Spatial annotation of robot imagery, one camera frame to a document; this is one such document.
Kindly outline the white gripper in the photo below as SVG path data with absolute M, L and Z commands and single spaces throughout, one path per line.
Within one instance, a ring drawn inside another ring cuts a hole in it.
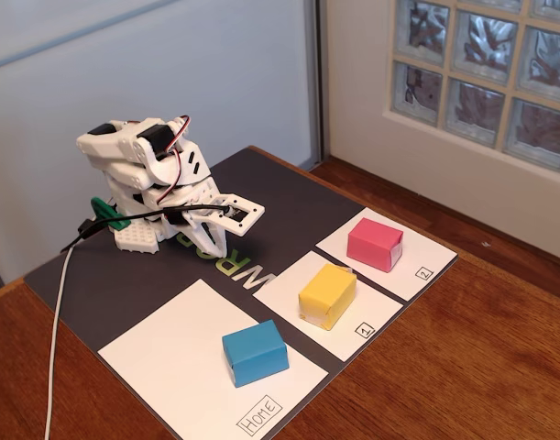
M 170 239 L 183 233 L 203 253 L 213 257 L 226 256 L 227 244 L 225 229 L 220 225 L 203 220 L 207 215 L 221 215 L 214 208 L 197 208 L 197 205 L 214 205 L 220 195 L 214 179 L 209 177 L 192 185 L 172 188 L 158 202 L 158 209 L 165 210 L 158 220 L 158 239 Z

